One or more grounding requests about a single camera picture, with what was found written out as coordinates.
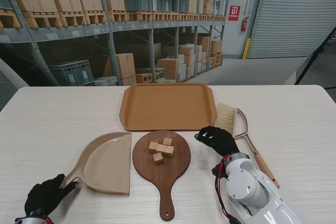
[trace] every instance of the yellow post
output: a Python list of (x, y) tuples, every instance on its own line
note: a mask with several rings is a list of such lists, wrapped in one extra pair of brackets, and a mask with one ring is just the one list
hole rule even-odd
[(243, 53), (243, 60), (246, 60), (247, 52), (248, 52), (248, 47), (250, 46), (250, 42), (251, 42), (251, 38), (247, 38), (246, 39), (244, 53)]

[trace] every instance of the red sign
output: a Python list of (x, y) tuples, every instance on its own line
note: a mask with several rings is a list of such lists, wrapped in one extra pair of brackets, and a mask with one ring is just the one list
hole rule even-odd
[(240, 6), (232, 5), (229, 12), (229, 21), (238, 21), (240, 13)]

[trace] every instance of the broom bristles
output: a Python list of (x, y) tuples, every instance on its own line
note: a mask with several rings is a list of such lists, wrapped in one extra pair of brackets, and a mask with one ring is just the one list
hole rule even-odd
[(224, 103), (220, 103), (217, 106), (217, 118), (215, 120), (214, 127), (224, 129), (233, 135), (235, 120), (236, 108)]

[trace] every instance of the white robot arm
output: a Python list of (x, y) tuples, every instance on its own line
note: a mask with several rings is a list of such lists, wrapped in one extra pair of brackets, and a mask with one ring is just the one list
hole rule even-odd
[[(226, 190), (244, 224), (303, 224), (267, 175), (255, 169), (248, 155), (232, 154), (224, 164)], [(253, 216), (244, 205), (254, 209)]]

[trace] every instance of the wooden cube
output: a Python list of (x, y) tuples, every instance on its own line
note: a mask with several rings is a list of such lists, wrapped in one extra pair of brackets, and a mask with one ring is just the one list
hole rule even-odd
[(151, 142), (151, 143), (149, 144), (149, 148), (148, 148), (149, 153), (152, 153), (152, 154), (157, 153), (156, 148), (157, 148), (157, 145), (158, 145), (158, 144), (159, 144), (159, 143), (157, 143), (157, 142)]
[(158, 144), (156, 151), (157, 152), (164, 152), (166, 150), (166, 146), (163, 144)]
[(166, 157), (173, 157), (174, 156), (174, 147), (166, 145), (164, 152), (162, 153), (163, 156)]
[(164, 145), (172, 145), (173, 140), (171, 138), (165, 137), (163, 140)]
[(153, 154), (155, 165), (163, 164), (163, 156), (161, 152)]

